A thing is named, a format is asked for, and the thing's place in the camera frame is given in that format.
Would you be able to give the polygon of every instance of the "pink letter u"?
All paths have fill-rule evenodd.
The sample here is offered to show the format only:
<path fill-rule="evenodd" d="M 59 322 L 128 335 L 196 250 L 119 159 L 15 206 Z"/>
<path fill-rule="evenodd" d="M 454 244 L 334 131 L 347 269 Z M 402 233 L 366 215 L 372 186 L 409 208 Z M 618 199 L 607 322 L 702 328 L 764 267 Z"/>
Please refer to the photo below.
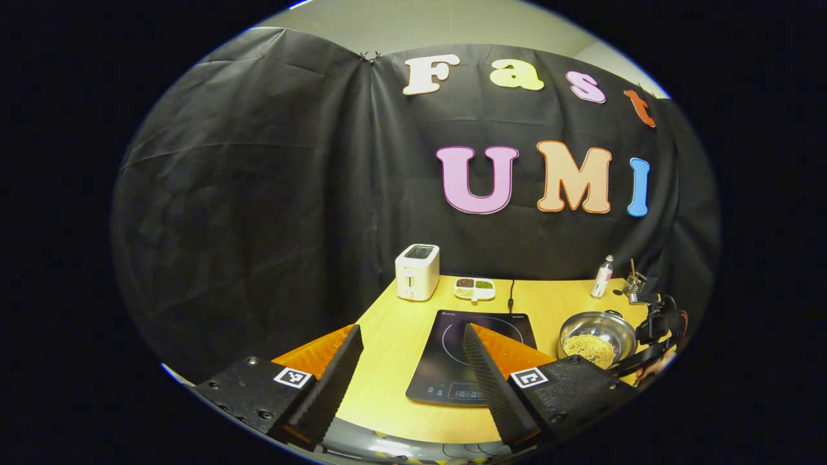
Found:
<path fill-rule="evenodd" d="M 493 146 L 485 156 L 494 162 L 494 188 L 486 197 L 477 197 L 468 186 L 468 161 L 474 158 L 469 147 L 445 147 L 437 150 L 442 161 L 442 187 L 445 199 L 455 209 L 466 213 L 488 214 L 500 211 L 511 200 L 511 165 L 519 156 L 512 147 Z"/>

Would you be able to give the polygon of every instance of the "black fabric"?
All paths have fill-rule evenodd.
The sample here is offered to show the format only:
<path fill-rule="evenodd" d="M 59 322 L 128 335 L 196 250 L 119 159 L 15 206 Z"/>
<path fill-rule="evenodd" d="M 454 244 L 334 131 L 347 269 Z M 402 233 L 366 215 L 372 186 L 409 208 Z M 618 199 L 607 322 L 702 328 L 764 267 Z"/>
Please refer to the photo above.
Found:
<path fill-rule="evenodd" d="M 402 93 L 405 60 L 446 53 L 461 63 L 439 91 Z M 533 64 L 545 88 L 491 83 L 503 58 Z M 570 70 L 593 76 L 606 102 L 579 99 Z M 655 128 L 626 89 L 646 100 Z M 591 147 L 611 152 L 608 213 L 538 209 L 544 140 L 564 141 L 578 166 Z M 509 204 L 487 215 L 453 208 L 435 156 L 446 146 L 475 151 L 476 195 L 492 189 L 485 149 L 517 149 Z M 626 212 L 632 157 L 651 166 L 642 218 Z M 371 63 L 309 34 L 253 28 L 175 83 L 135 135 L 114 194 L 113 252 L 147 342 L 200 382 L 249 352 L 275 357 L 352 323 L 415 242 L 440 246 L 443 274 L 590 279 L 611 253 L 619 276 L 629 258 L 644 273 L 660 259 L 670 281 L 689 285 L 717 254 L 710 200 L 684 202 L 711 182 L 693 171 L 703 163 L 671 102 L 577 60 L 457 45 Z M 695 320 L 705 302 L 673 294 Z"/>

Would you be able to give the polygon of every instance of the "white divided tray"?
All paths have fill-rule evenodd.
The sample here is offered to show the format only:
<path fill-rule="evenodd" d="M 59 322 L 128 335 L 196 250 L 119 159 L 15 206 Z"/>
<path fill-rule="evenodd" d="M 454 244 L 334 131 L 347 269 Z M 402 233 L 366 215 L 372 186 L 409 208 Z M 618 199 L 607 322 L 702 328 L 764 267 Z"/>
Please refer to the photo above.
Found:
<path fill-rule="evenodd" d="M 454 295 L 471 302 L 491 300 L 496 295 L 496 286 L 492 280 L 482 278 L 457 278 L 454 281 Z"/>

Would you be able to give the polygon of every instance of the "foam letter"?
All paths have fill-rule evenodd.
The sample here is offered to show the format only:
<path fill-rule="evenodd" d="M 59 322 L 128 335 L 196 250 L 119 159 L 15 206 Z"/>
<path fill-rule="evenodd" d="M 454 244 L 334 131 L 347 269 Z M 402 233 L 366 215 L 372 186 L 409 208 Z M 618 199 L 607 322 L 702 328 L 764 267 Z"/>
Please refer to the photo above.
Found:
<path fill-rule="evenodd" d="M 592 147 L 578 170 L 574 157 L 562 142 L 541 141 L 537 150 L 546 159 L 546 192 L 537 202 L 537 208 L 544 212 L 562 210 L 566 206 L 560 196 L 562 185 L 572 210 L 580 206 L 588 189 L 583 209 L 589 213 L 609 212 L 609 162 L 612 160 L 609 151 Z"/>
<path fill-rule="evenodd" d="M 629 97 L 629 98 L 632 99 L 632 105 L 634 105 L 634 111 L 638 112 L 638 116 L 640 117 L 640 121 L 643 121 L 649 127 L 655 127 L 655 120 L 653 120 L 652 117 L 649 116 L 649 113 L 646 113 L 646 108 L 649 108 L 649 106 L 646 104 L 646 102 L 643 101 L 642 98 L 640 98 L 638 96 L 638 93 L 633 91 L 633 90 L 624 90 L 623 94 L 626 97 Z"/>
<path fill-rule="evenodd" d="M 577 97 L 594 103 L 606 101 L 606 94 L 597 88 L 597 81 L 588 74 L 569 71 L 566 73 L 566 79 L 571 83 L 571 91 Z"/>
<path fill-rule="evenodd" d="M 439 84 L 431 80 L 431 76 L 437 76 L 441 81 L 448 79 L 448 65 L 459 65 L 460 58 L 456 55 L 437 55 L 424 56 L 422 58 L 412 58 L 406 60 L 405 64 L 410 67 L 410 77 L 408 85 L 402 89 L 405 95 L 415 95 L 417 93 L 436 92 L 439 90 Z"/>
<path fill-rule="evenodd" d="M 491 82 L 500 87 L 522 87 L 528 90 L 540 90 L 545 83 L 537 77 L 537 69 L 531 63 L 520 60 L 497 60 L 491 63 L 496 70 L 491 71 Z"/>
<path fill-rule="evenodd" d="M 649 163 L 639 158 L 629 160 L 634 171 L 634 187 L 632 188 L 632 203 L 629 204 L 629 215 L 635 217 L 646 216 L 649 209 L 646 207 L 646 186 L 648 184 Z"/>
<path fill-rule="evenodd" d="M 487 197 L 477 197 L 468 187 L 468 161 L 474 151 L 468 147 L 445 147 L 437 150 L 442 161 L 442 187 L 445 199 L 455 209 L 466 213 L 488 214 L 501 210 L 511 200 L 511 165 L 519 156 L 511 147 L 488 147 L 485 156 L 494 162 L 494 188 Z"/>

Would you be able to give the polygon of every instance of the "noodles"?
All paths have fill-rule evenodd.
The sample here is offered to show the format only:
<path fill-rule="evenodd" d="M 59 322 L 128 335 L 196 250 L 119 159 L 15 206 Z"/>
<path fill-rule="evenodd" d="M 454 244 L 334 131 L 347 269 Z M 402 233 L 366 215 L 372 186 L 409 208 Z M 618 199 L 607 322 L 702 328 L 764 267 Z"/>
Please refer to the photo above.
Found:
<path fill-rule="evenodd" d="M 604 370 L 611 367 L 614 360 L 612 345 L 590 334 L 568 338 L 563 345 L 563 350 L 568 355 L 580 355 Z"/>

